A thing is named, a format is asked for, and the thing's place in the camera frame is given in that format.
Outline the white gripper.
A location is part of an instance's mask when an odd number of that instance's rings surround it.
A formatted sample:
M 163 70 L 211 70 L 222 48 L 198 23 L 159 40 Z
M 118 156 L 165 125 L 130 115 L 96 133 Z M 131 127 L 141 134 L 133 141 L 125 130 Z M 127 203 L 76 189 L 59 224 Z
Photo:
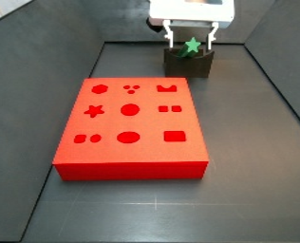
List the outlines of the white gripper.
M 166 31 L 165 39 L 169 48 L 174 46 L 174 33 L 170 21 L 190 21 L 211 23 L 207 34 L 206 49 L 211 51 L 213 41 L 218 26 L 230 26 L 235 17 L 234 0 L 149 0 L 149 20 L 153 26 L 163 25 Z

